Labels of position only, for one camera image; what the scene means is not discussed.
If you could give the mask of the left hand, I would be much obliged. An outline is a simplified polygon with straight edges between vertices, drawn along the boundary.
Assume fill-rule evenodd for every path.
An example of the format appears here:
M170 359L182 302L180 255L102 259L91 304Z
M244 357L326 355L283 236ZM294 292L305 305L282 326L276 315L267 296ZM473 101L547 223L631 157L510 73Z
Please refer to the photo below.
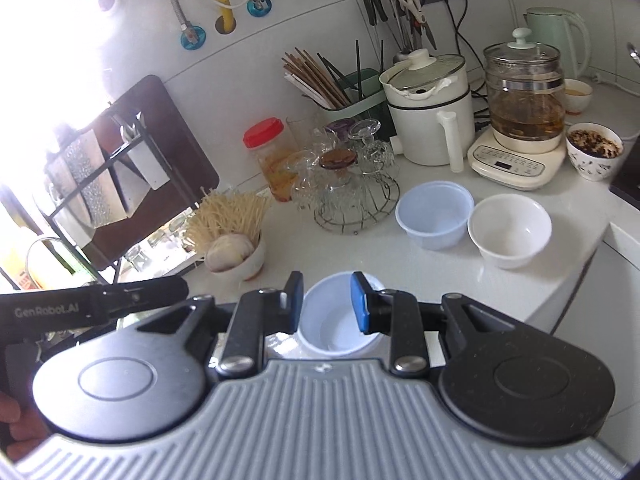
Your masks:
M49 437L49 429L34 404L21 408L17 400L1 393L1 422L9 426L12 442L6 456L16 462L27 456Z

